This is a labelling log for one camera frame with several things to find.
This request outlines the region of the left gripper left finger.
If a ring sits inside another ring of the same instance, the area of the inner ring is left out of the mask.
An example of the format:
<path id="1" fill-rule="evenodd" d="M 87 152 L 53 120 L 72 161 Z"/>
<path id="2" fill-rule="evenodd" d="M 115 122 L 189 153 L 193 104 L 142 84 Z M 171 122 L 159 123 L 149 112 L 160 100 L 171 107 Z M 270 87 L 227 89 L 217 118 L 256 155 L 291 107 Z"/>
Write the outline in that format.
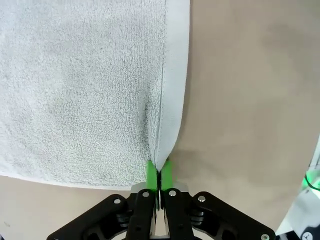
<path id="1" fill-rule="evenodd" d="M 146 165 L 146 181 L 133 185 L 125 198 L 112 194 L 76 217 L 46 240 L 112 240 L 126 233 L 125 240 L 149 240 L 155 213 L 158 171 Z"/>

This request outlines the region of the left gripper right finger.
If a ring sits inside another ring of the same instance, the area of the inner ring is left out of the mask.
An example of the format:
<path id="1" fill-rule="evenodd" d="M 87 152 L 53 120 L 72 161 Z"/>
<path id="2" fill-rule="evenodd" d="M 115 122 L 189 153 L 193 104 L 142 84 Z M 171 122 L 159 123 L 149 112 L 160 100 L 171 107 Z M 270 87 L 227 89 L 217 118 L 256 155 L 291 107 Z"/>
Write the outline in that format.
<path id="1" fill-rule="evenodd" d="M 170 240 L 276 240 L 275 232 L 209 192 L 191 195 L 173 180 L 172 163 L 159 173 L 161 206 Z"/>

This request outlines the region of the white terry towel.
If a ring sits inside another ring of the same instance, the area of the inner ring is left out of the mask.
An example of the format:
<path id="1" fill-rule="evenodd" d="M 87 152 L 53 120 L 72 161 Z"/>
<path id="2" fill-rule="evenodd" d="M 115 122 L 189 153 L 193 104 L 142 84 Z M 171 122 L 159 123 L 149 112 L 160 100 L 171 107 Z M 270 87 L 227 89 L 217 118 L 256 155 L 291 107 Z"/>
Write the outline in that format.
<path id="1" fill-rule="evenodd" d="M 184 105 L 190 0 L 0 0 L 0 176 L 128 189 Z"/>

